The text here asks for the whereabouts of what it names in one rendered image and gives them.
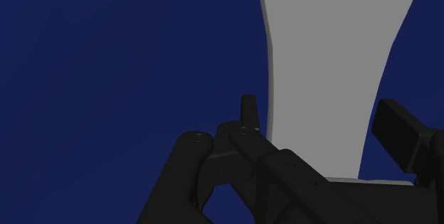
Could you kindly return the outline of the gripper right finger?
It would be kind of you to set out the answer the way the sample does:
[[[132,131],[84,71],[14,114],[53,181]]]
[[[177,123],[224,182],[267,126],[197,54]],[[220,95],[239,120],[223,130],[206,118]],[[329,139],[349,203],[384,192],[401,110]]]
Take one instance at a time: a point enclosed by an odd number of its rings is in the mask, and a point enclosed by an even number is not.
[[[438,189],[433,136],[442,131],[427,127],[394,99],[378,102],[371,132],[402,172],[416,176],[414,185]]]

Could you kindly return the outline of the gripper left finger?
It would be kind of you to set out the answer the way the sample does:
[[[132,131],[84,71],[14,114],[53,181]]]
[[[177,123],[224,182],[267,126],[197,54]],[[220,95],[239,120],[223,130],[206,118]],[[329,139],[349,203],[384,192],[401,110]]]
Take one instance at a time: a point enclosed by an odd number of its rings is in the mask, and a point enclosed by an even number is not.
[[[203,213],[215,186],[229,184],[255,224],[379,224],[289,149],[259,132],[258,107],[244,95],[240,120],[215,137],[185,132],[177,139],[137,224],[213,224]]]

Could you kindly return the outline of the grey flared flat object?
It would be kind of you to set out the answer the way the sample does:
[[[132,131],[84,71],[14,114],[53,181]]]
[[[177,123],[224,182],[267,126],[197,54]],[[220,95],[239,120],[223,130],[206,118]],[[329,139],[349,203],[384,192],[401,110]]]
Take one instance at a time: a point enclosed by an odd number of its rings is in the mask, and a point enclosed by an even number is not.
[[[332,182],[356,183],[376,93],[413,0],[260,0],[267,138]]]

